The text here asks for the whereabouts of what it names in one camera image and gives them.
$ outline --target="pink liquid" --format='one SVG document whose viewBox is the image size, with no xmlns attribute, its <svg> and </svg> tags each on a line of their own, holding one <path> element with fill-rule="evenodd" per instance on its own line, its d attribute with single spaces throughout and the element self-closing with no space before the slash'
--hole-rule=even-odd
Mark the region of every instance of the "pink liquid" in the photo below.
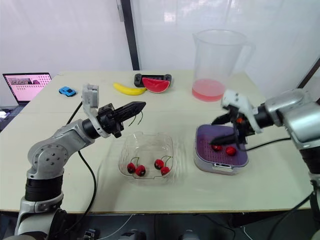
<svg viewBox="0 0 320 240">
<path fill-rule="evenodd" d="M 225 85 L 221 82 L 204 78 L 193 83 L 192 95 L 205 102 L 215 102 L 222 98 L 225 89 Z"/>
</svg>

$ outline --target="fake fruit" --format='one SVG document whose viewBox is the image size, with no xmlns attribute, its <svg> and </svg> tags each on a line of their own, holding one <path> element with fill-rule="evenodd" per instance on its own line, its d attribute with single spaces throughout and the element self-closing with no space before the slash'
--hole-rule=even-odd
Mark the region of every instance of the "fake fruit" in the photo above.
<svg viewBox="0 0 320 240">
<path fill-rule="evenodd" d="M 154 167 L 158 170 L 162 169 L 165 166 L 164 161 L 162 161 L 161 159 L 157 159 L 154 162 Z"/>
<path fill-rule="evenodd" d="M 159 80 L 143 77 L 142 82 L 146 89 L 148 89 L 148 91 L 155 94 L 163 93 L 170 86 L 170 81 L 168 80 Z"/>
<path fill-rule="evenodd" d="M 211 147 L 212 147 L 213 151 L 215 151 L 215 152 L 219 152 L 222 150 L 222 146 L 220 146 L 220 145 L 211 145 Z"/>
<path fill-rule="evenodd" d="M 236 155 L 237 150 L 233 146 L 228 146 L 225 149 L 225 153 L 228 154 L 229 156 L 234 156 Z"/>
<path fill-rule="evenodd" d="M 127 87 L 116 82 L 113 84 L 113 87 L 116 90 L 118 90 L 120 93 L 123 93 L 126 95 L 132 95 L 132 96 L 143 94 L 147 90 L 145 87 L 142 87 L 142 88 Z"/>
<path fill-rule="evenodd" d="M 139 177 L 143 177 L 146 174 L 146 168 L 143 165 L 140 165 L 136 168 L 135 174 L 137 174 Z"/>
<path fill-rule="evenodd" d="M 163 176 L 163 175 L 166 175 L 167 173 L 169 173 L 170 172 L 170 168 L 169 167 L 167 167 L 167 166 L 164 166 L 163 168 L 161 168 L 161 175 Z"/>
<path fill-rule="evenodd" d="M 133 174 L 136 171 L 136 166 L 130 162 L 127 166 L 126 169 L 128 170 L 128 173 Z"/>
</svg>

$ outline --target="cherry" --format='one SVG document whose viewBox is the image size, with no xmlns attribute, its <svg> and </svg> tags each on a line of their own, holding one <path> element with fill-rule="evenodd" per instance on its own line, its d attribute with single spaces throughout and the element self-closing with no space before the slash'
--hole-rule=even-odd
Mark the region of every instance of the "cherry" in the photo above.
<svg viewBox="0 0 320 240">
<path fill-rule="evenodd" d="M 220 146 L 220 145 L 211 145 L 211 147 L 212 147 L 213 151 L 215 151 L 215 152 L 219 152 L 222 150 L 222 146 Z"/>
<path fill-rule="evenodd" d="M 161 175 L 166 175 L 168 172 L 170 172 L 170 168 L 167 166 L 164 166 L 163 168 L 161 168 Z"/>
<path fill-rule="evenodd" d="M 233 146 L 228 146 L 225 149 L 226 154 L 228 154 L 229 156 L 234 156 L 236 155 L 237 150 L 233 147 Z"/>
<path fill-rule="evenodd" d="M 158 170 L 162 169 L 165 166 L 164 161 L 162 161 L 161 159 L 157 159 L 154 162 L 154 167 Z"/>
<path fill-rule="evenodd" d="M 135 170 L 135 174 L 137 174 L 139 177 L 143 177 L 146 174 L 145 166 L 139 165 Z"/>
<path fill-rule="evenodd" d="M 130 162 L 127 166 L 126 169 L 128 170 L 128 173 L 133 174 L 136 171 L 136 166 Z"/>
</svg>

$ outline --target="banana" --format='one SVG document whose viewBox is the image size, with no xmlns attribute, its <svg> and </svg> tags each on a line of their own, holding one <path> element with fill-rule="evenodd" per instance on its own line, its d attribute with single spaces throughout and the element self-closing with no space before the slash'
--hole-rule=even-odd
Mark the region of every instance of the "banana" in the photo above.
<svg viewBox="0 0 320 240">
<path fill-rule="evenodd" d="M 127 86 L 123 86 L 120 83 L 114 83 L 113 87 L 118 90 L 120 93 L 126 94 L 126 95 L 140 95 L 143 94 L 147 89 L 145 87 L 140 87 L 140 88 L 131 88 Z"/>
</svg>

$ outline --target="laptop screen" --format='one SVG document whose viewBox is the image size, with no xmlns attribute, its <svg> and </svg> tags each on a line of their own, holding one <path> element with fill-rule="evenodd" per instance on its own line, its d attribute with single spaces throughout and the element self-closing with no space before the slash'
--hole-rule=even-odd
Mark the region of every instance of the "laptop screen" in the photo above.
<svg viewBox="0 0 320 240">
<path fill-rule="evenodd" d="M 18 104 L 30 102 L 51 81 L 48 72 L 5 73 L 3 77 Z"/>
</svg>

